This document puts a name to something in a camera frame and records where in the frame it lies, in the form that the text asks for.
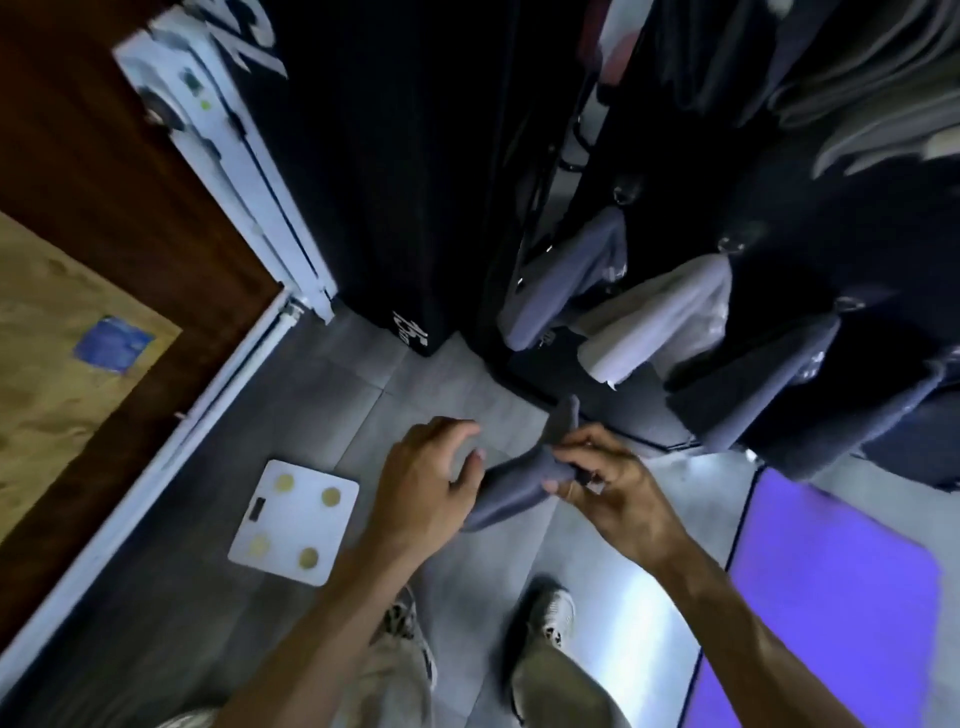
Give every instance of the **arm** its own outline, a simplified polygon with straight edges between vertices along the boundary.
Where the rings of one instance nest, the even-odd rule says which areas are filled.
[[[457,448],[480,427],[434,418],[394,445],[370,523],[341,554],[317,601],[218,715],[215,728],[330,723],[384,612],[413,572],[460,530],[483,478],[475,450],[451,484]]]
[[[687,535],[657,481],[626,446],[603,426],[588,425],[570,433],[555,452],[596,472],[606,485],[600,494],[575,481],[544,488],[580,509],[611,546],[660,582],[744,726],[860,725]]]

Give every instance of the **wooden door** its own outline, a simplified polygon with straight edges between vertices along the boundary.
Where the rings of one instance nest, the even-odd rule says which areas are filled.
[[[278,291],[110,49],[155,0],[0,7],[0,210],[182,333],[0,543],[0,645],[16,634]]]

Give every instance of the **left hand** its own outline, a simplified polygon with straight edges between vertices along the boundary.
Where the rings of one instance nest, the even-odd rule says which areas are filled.
[[[376,551],[418,567],[460,530],[484,475],[485,454],[475,449],[450,482],[453,455],[480,432],[471,420],[435,417],[414,425],[387,455],[364,533]]]

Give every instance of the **pants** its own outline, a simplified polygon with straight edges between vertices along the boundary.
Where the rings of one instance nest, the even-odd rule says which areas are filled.
[[[527,728],[630,728],[607,692],[546,640],[527,645],[511,687],[516,711]],[[333,724],[432,728],[430,680],[417,646],[392,635],[373,642]]]

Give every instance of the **hand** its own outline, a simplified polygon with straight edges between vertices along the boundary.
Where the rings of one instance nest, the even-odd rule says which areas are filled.
[[[554,454],[595,473],[605,486],[599,494],[575,480],[546,482],[543,488],[576,506],[608,544],[655,577],[689,541],[650,471],[602,425],[570,432]]]
[[[415,569],[453,538],[476,501],[485,454],[471,452],[454,483],[450,465],[479,432],[476,422],[447,417],[410,428],[387,455],[364,533],[367,546],[405,558]]]

